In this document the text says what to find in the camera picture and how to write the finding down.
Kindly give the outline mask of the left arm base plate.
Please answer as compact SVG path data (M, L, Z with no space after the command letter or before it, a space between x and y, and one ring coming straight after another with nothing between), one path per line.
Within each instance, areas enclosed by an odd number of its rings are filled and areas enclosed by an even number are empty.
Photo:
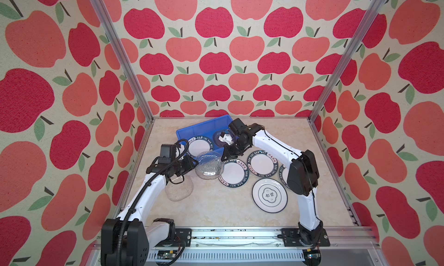
M192 238L192 229L175 229L175 235L172 239L166 239L156 245L157 248L176 247L178 248L180 243L185 247L190 247Z

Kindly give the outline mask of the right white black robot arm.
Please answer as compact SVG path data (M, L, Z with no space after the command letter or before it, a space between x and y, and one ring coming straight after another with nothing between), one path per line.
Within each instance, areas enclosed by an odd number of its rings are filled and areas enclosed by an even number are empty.
M299 207L299 240L304 246L316 246L321 238L323 222L318 217L316 191L320 177L312 151L293 148L272 136L264 126L245 125L239 118L229 124L228 132L221 132L218 140L225 143L222 161L242 156L249 148L257 147L276 158L288 170L286 183L297 195Z

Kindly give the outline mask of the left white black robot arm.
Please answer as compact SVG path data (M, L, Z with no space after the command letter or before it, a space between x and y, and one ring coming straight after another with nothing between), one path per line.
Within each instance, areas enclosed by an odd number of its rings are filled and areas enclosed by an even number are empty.
M183 254L186 241L180 239L172 219L157 218L145 227L149 212L167 180L181 177L199 165L193 158L168 159L156 157L146 170L143 185L137 195L116 218L107 219L101 229L102 266L143 266L152 248L161 244L177 244L176 254L167 257L159 266L170 266Z

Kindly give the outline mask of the clear glass plate top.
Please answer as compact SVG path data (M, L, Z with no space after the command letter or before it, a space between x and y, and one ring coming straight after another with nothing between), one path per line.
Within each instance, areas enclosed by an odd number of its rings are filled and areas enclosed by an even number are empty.
M213 134L213 142L218 147L224 147L225 145L228 145L227 141L233 141L235 138L235 135L232 133L231 130L225 129L225 130L219 130Z

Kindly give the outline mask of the blue plastic bin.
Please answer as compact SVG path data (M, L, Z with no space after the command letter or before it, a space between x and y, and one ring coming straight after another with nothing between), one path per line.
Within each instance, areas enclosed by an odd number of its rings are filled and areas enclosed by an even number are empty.
M207 120L202 123L198 123L196 125L192 125L189 127L181 128L176 131L177 138L179 140L185 139L189 140L192 137L196 136L206 136L213 143L213 150L218 152L219 154L223 154L224 147L218 147L213 142L213 134L219 130L228 129L228 125L232 122L232 118L229 115L220 116L215 119Z

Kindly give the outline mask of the clear glass plate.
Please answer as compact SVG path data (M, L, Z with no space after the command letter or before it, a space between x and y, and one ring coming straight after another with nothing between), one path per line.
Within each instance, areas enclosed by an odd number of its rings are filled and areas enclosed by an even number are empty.
M227 141L233 141L235 138L235 135L232 133L231 130L225 129L225 130L219 130L213 134L213 142L218 147L224 147L225 145L228 145Z
M224 164L222 162L222 156L218 152L202 152L195 159L198 162L195 173L201 179L218 179L222 175Z
M177 177L168 182L165 192L170 201L179 202L189 197L193 189L194 184L190 178Z

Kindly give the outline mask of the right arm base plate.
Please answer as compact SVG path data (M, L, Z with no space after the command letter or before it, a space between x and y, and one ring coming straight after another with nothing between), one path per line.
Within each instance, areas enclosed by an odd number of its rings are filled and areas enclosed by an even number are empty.
M281 229L277 235L284 243L285 247L307 247L316 248L331 246L325 229L316 229L309 231L305 228L300 229Z

